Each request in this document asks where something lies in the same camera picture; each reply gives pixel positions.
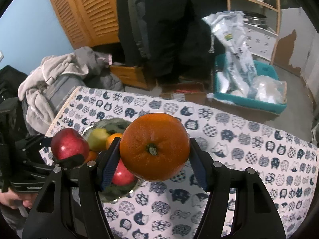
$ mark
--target red object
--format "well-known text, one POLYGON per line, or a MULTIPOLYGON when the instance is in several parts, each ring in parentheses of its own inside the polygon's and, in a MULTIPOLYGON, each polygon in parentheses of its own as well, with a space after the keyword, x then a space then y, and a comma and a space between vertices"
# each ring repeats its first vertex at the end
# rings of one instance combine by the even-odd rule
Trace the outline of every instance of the red object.
POLYGON ((200 92, 200 90, 181 90, 181 89, 175 90, 175 93, 194 93, 194 92, 200 92))
POLYGON ((132 183, 135 179, 136 177, 132 173, 130 173, 129 170, 127 170, 122 162, 122 159, 120 159, 113 176, 112 183, 117 186, 126 186, 132 183))
POLYGON ((51 150, 58 160, 77 154, 86 159, 90 151, 87 141, 73 128, 64 128, 56 133, 51 141, 51 150))

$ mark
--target human hand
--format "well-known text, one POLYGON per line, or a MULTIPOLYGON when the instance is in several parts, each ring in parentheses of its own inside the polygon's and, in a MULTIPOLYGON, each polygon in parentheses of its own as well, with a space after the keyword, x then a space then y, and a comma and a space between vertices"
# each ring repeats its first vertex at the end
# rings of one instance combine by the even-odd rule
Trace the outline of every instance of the human hand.
POLYGON ((12 209, 17 209, 15 200, 19 200, 22 201, 24 207, 32 208, 37 195, 37 193, 16 193, 9 188, 8 192, 0 193, 0 203, 12 209))

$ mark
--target tablecloth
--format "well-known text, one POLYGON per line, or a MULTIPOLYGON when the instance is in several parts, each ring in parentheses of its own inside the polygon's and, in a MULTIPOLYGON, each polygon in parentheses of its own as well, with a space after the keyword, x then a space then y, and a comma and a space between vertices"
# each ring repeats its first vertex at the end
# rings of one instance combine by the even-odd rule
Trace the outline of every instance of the tablecloth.
MULTIPOLYGON (((228 168, 254 168, 278 209, 286 236, 300 226, 315 191, 318 148, 284 131, 191 102, 78 87, 47 136, 66 127, 83 133, 99 120, 120 117, 133 121, 153 112, 176 117, 202 150, 228 168)), ((40 153, 47 164, 53 163, 50 148, 43 148, 40 153)), ((223 236, 231 230, 235 197, 236 191, 231 189, 223 236)), ((144 181, 129 196, 103 203, 103 208, 113 233, 122 238, 190 239, 207 199, 208 193, 198 186, 187 162, 170 180, 144 181)))

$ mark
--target plastic bag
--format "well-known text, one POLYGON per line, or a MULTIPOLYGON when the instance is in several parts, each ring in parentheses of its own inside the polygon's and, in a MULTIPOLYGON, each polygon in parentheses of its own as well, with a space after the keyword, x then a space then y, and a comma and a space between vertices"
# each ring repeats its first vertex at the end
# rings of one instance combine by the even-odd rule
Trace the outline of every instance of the plastic bag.
POLYGON ((249 87, 257 76, 253 58, 245 42, 246 33, 243 28, 243 12, 218 12, 204 17, 211 32, 225 46, 227 65, 231 83, 240 90, 244 97, 249 93, 249 87))
POLYGON ((286 101, 287 83, 269 76, 256 77, 250 87, 248 97, 262 102, 283 104, 286 101))
POLYGON ((219 92, 221 93, 227 93, 229 90, 230 82, 228 77, 225 76, 223 72, 217 72, 216 77, 218 79, 218 82, 220 84, 219 92))

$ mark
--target orange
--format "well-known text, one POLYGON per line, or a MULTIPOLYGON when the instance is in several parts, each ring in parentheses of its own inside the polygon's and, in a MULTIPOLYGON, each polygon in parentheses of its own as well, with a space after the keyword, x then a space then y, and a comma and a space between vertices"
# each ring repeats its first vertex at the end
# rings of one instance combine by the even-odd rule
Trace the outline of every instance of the orange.
POLYGON ((107 139, 106 139, 106 149, 109 149, 110 145, 112 144, 114 138, 116 137, 120 137, 122 138, 123 134, 121 133, 115 133, 113 135, 110 135, 107 139))
POLYGON ((95 160, 97 157, 98 157, 98 153, 97 152, 89 151, 89 155, 88 155, 88 157, 86 158, 86 160, 84 162, 87 163, 88 161, 95 160))
POLYGON ((120 142, 125 167, 146 181, 173 177, 185 165, 189 152, 189 136, 183 124, 166 113, 137 118, 124 131, 120 142))

